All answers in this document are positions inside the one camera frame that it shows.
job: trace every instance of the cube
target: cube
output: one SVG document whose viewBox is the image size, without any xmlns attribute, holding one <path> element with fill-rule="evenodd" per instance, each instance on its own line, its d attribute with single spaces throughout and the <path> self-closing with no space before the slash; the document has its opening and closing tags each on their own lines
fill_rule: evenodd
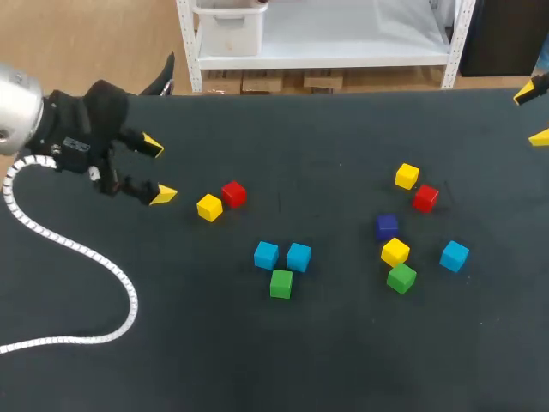
<svg viewBox="0 0 549 412">
<path fill-rule="evenodd" d="M 380 215 L 376 221 L 377 240 L 390 240 L 398 236 L 398 221 L 395 215 Z"/>
<path fill-rule="evenodd" d="M 293 273 L 289 270 L 273 270 L 271 277 L 271 298 L 290 299 Z"/>
<path fill-rule="evenodd" d="M 397 264 L 387 277 L 387 284 L 399 294 L 405 294 L 415 282 L 417 273 L 405 264 Z"/>
<path fill-rule="evenodd" d="M 235 181 L 223 186 L 221 195 L 231 209 L 236 209 L 246 202 L 246 189 Z"/>
<path fill-rule="evenodd" d="M 288 269 L 305 272 L 311 260 L 311 249 L 309 246 L 292 243 L 286 255 L 286 266 Z"/>
<path fill-rule="evenodd" d="M 396 172 L 395 185 L 404 189 L 412 189 L 418 181 L 419 169 L 417 167 L 402 163 L 402 166 Z"/>
<path fill-rule="evenodd" d="M 467 260 L 468 255 L 469 249 L 467 247 L 452 240 L 444 248 L 443 255 L 440 257 L 440 264 L 446 269 L 457 273 Z"/>
<path fill-rule="evenodd" d="M 410 248 L 397 238 L 393 238 L 381 250 L 381 259 L 394 268 L 396 265 L 406 262 L 409 254 Z"/>
<path fill-rule="evenodd" d="M 413 206 L 420 212 L 429 213 L 435 204 L 437 204 L 437 200 L 438 190 L 427 185 L 422 185 L 415 195 Z"/>
<path fill-rule="evenodd" d="M 273 270 L 278 260 L 278 246 L 259 242 L 254 253 L 254 265 L 258 268 Z"/>
<path fill-rule="evenodd" d="M 209 222 L 214 221 L 223 213 L 223 204 L 215 196 L 207 194 L 200 202 L 196 204 L 198 215 Z"/>
</svg>

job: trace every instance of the green cube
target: green cube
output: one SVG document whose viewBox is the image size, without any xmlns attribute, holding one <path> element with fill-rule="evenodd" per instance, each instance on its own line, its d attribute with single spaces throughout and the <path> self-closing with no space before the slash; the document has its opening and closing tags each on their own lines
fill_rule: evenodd
<svg viewBox="0 0 549 412">
<path fill-rule="evenodd" d="M 288 270 L 273 270 L 271 298 L 290 299 L 293 273 Z"/>
<path fill-rule="evenodd" d="M 405 264 L 397 264 L 387 278 L 387 284 L 399 294 L 405 294 L 415 282 L 416 271 Z"/>
</svg>

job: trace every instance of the yellow cube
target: yellow cube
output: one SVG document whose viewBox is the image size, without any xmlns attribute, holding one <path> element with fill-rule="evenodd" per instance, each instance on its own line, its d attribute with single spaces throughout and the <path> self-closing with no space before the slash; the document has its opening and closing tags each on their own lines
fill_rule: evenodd
<svg viewBox="0 0 549 412">
<path fill-rule="evenodd" d="M 397 264 L 406 262 L 409 254 L 410 248 L 400 242 L 397 238 L 393 238 L 381 250 L 381 259 L 394 268 Z"/>
<path fill-rule="evenodd" d="M 417 167 L 402 163 L 401 168 L 396 172 L 395 185 L 410 190 L 418 181 L 418 177 L 419 169 Z"/>
<path fill-rule="evenodd" d="M 223 213 L 221 200 L 209 194 L 203 197 L 196 206 L 198 208 L 198 215 L 210 222 L 217 219 Z"/>
</svg>

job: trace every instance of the metal shelf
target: metal shelf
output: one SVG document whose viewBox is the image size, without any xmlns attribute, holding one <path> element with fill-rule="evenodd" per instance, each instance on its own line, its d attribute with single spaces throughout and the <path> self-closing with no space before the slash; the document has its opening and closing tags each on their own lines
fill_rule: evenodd
<svg viewBox="0 0 549 412">
<path fill-rule="evenodd" d="M 307 69 L 444 65 L 449 42 L 427 1 L 362 0 L 361 4 L 272 2 L 262 53 L 199 54 L 201 69 Z"/>
</svg>

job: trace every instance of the white coiled cable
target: white coiled cable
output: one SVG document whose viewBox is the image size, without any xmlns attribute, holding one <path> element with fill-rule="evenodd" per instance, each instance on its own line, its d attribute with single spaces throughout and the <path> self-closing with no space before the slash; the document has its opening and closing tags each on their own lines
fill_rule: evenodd
<svg viewBox="0 0 549 412">
<path fill-rule="evenodd" d="M 59 245 L 63 245 L 73 251 L 77 251 L 84 256 L 87 256 L 90 259 L 93 259 L 98 264 L 105 267 L 109 270 L 117 279 L 124 285 L 126 292 L 128 293 L 128 298 L 130 299 L 130 312 L 125 322 L 117 330 L 109 333 L 108 335 L 103 336 L 85 336 L 85 337 L 76 337 L 76 336 L 54 336 L 54 337 L 41 337 L 38 339 L 31 339 L 30 341 L 11 343 L 9 345 L 0 346 L 0 354 L 7 354 L 8 352 L 13 352 L 15 350 L 32 348 L 34 346 L 42 345 L 57 345 L 61 343 L 72 343 L 77 345 L 96 345 L 100 343 L 107 343 L 114 341 L 126 333 L 131 325 L 136 320 L 137 316 L 137 293 L 134 285 L 131 283 L 128 276 L 113 262 L 99 254 L 96 251 L 93 251 L 87 248 L 84 245 L 76 243 L 73 240 L 67 239 L 60 234 L 52 232 L 51 230 L 46 229 L 45 227 L 39 225 L 37 222 L 33 221 L 23 211 L 19 208 L 15 202 L 13 194 L 13 183 L 17 173 L 21 171 L 24 167 L 40 165 L 43 167 L 49 167 L 52 169 L 57 168 L 55 160 L 49 156 L 26 156 L 14 163 L 8 169 L 6 178 L 3 181 L 3 198 L 8 204 L 9 211 L 13 216 L 20 221 L 23 225 L 31 229 L 33 232 L 44 236 L 45 238 L 57 242 Z"/>
</svg>

